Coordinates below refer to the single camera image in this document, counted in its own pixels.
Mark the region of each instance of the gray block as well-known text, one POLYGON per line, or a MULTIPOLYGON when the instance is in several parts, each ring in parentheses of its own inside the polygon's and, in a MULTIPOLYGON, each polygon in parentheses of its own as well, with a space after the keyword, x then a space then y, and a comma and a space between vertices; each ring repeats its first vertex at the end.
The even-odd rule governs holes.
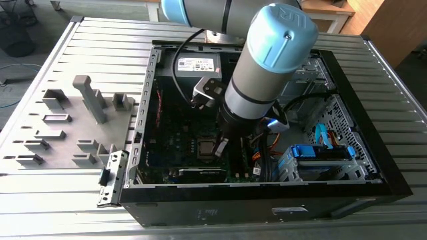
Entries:
POLYGON ((70 160, 78 166, 93 165, 97 162, 90 153, 74 154, 74 155, 72 155, 72 159, 70 160))
POLYGON ((33 165, 37 166, 45 162, 37 154, 18 155, 14 160, 22 166, 33 166, 33 165))
POLYGON ((108 159, 109 159, 109 152, 106 151, 106 149, 105 149, 102 144, 100 144, 98 147, 97 147, 96 156, 98 157, 98 159, 100 159, 101 163, 104 164, 104 166, 106 166, 108 159))
POLYGON ((117 112, 126 112, 132 110, 133 103, 129 102, 128 95, 114 93, 112 96, 112 105, 117 112))
POLYGON ((109 152, 110 152, 110 153, 114 153, 114 152, 117 152, 117 148, 116 148, 116 145, 110 144, 110 147, 109 147, 109 152))
POLYGON ((84 153, 96 153, 98 150, 98 142, 92 140, 77 140, 77 146, 84 153))
POLYGON ((40 130, 34 133, 36 139, 64 139, 66 136, 62 130, 40 130))
POLYGON ((72 121, 69 114, 46 114, 42 117, 45 123, 70 123, 72 121))
POLYGON ((93 91, 94 91, 94 97, 101 106, 101 109, 106 108, 106 102, 105 102, 105 98, 102 97, 101 91, 100 90, 93 90, 93 91))
POLYGON ((68 100, 62 90, 60 89, 48 89, 45 90, 42 96, 42 102, 46 105, 48 109, 64 109, 62 103, 68 100))
POLYGON ((96 94, 90 88, 90 78, 89 76, 76 76, 72 82, 72 86, 81 93, 84 104, 86 109, 92 113, 97 124, 104 124, 106 122, 106 115, 102 111, 102 106, 96 97, 96 94))
POLYGON ((50 147, 44 139, 26 140, 24 146, 29 151, 48 150, 50 147))

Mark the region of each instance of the power supply label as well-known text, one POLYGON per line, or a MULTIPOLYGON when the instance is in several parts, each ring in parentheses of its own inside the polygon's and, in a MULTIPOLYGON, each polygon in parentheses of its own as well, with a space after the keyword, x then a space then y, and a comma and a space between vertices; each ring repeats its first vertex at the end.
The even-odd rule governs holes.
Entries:
POLYGON ((177 71, 186 72, 214 72, 212 58, 180 58, 177 61, 177 71))

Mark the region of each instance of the metal table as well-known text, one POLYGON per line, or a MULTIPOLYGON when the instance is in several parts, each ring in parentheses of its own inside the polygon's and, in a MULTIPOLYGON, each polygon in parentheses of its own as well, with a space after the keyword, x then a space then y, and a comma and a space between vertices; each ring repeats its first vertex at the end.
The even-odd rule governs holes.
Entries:
MULTIPOLYGON (((184 41, 196 31, 161 22, 97 18, 70 22, 0 134, 0 163, 13 161, 4 156, 20 154, 12 152, 13 141, 33 131, 28 127, 34 125, 34 116, 28 113, 37 108, 42 90, 61 88, 78 94, 72 80, 76 74, 86 74, 102 95, 128 93, 137 100, 152 40, 184 41)), ((202 42, 202 36, 194 41, 202 42)), ((0 177, 0 237, 377 239, 380 235, 383 239, 424 239, 425 111, 369 41, 321 34, 315 48, 333 51, 413 196, 336 221, 142 228, 122 208, 96 208, 98 169, 17 167, 0 177)))

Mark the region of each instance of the gray post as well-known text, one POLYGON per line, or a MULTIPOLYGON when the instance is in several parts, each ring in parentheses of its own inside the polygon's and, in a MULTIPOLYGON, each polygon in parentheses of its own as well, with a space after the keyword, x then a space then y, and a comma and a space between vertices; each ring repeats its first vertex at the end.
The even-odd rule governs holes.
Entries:
POLYGON ((106 115, 102 111, 102 106, 90 88, 90 78, 89 76, 76 76, 72 82, 72 86, 77 89, 82 95, 85 106, 92 112, 94 120, 98 124, 106 122, 106 115))

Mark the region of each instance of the motherboard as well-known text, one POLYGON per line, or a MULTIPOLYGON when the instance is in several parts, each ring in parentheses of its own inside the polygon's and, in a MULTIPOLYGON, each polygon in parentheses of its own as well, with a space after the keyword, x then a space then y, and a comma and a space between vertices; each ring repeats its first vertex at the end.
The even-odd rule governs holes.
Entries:
POLYGON ((144 184, 249 183, 249 141, 229 142, 214 156, 218 127, 214 112, 190 109, 161 90, 150 98, 138 176, 144 184))

